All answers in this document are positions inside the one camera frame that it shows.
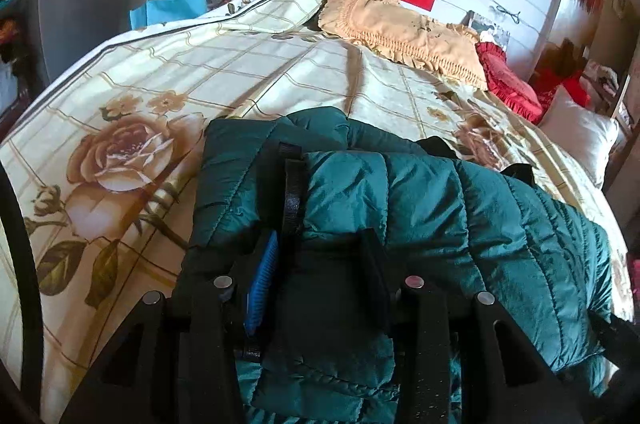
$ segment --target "ruffled pillow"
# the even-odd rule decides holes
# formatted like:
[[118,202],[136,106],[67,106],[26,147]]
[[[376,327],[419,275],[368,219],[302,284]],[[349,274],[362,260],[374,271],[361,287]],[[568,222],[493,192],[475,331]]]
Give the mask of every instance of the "ruffled pillow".
[[540,122],[543,109],[536,92],[510,70],[503,49],[493,42],[479,42],[476,51],[484,68],[489,91],[530,123]]
[[328,0],[318,25],[382,57],[487,90],[474,49],[478,35],[468,26],[445,25],[400,0]]

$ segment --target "silver screw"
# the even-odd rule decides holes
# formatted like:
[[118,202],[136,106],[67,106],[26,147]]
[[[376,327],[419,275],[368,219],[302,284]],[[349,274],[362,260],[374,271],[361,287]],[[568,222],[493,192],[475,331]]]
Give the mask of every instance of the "silver screw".
[[478,294],[478,301],[482,305],[493,305],[495,303],[495,296],[491,292],[481,292]]
[[404,284],[411,289],[421,289],[424,287],[424,279],[420,276],[407,276],[404,279]]
[[145,305],[155,305],[161,298],[162,295],[157,290],[149,290],[149,292],[142,296],[142,302]]
[[231,276],[218,276],[213,280],[213,286],[218,289],[228,289],[234,280]]

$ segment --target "bed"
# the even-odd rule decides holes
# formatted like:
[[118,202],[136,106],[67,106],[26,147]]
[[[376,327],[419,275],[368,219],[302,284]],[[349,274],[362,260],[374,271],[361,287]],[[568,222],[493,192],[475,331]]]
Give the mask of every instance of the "bed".
[[[582,168],[494,96],[395,64],[313,27],[325,0],[258,0],[227,18],[114,38],[71,67],[0,147],[30,234],[45,322],[42,416],[57,422],[87,367],[140,297],[169,295],[191,232],[208,120],[268,120],[335,106],[412,140],[437,135],[536,183],[603,226],[614,312],[630,319],[626,247]],[[110,154],[135,160],[105,161]],[[17,378],[21,318],[2,242],[0,357]]]

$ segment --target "quilted jacket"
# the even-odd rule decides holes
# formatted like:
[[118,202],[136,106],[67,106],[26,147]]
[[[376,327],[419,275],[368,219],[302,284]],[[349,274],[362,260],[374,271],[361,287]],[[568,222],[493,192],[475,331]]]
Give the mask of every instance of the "quilted jacket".
[[262,364],[237,363],[248,422],[393,422],[393,344],[373,327],[354,279],[350,238],[366,228],[447,291],[494,293],[553,371],[602,380],[588,311],[610,312],[604,229],[535,186],[430,156],[334,108],[210,123],[174,295],[228,272],[254,248],[258,227],[279,227],[281,141],[302,147],[308,192],[270,347]]

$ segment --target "plaid pattern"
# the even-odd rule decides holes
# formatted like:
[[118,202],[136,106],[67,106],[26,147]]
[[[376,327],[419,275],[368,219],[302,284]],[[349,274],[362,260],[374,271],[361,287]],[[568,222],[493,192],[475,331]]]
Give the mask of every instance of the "plaid pattern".
[[[607,230],[614,308],[632,316],[620,229],[582,168],[495,97],[302,27],[321,3],[268,0],[224,22],[146,38],[143,32],[142,39],[105,48],[60,81],[0,147],[31,232],[43,292],[45,422],[59,420],[87,367],[140,297],[153,289],[170,295],[190,237],[196,192],[197,144],[185,141],[197,139],[202,119],[267,120],[331,105],[408,139],[438,135],[462,158],[495,169],[531,163],[542,188]],[[116,123],[129,127],[116,129]],[[145,182],[152,195],[137,209],[139,217],[132,223],[126,218],[116,234],[125,218],[114,205],[130,191],[112,191],[108,197],[115,200],[100,203],[94,193],[78,190],[102,191],[92,181],[107,183],[103,171],[87,170],[106,151],[101,140],[108,139],[113,150],[125,135],[146,136],[144,150],[156,132],[166,141],[145,156],[144,166],[166,172]],[[174,150],[181,158],[171,161],[174,167],[162,156],[168,140],[184,150]],[[137,179],[122,169],[110,168],[116,181],[108,184]],[[144,177],[146,169],[139,174]],[[86,183],[78,185],[76,175]],[[104,232],[82,238],[100,224]],[[0,258],[0,357],[18,380],[20,307],[3,232]]]

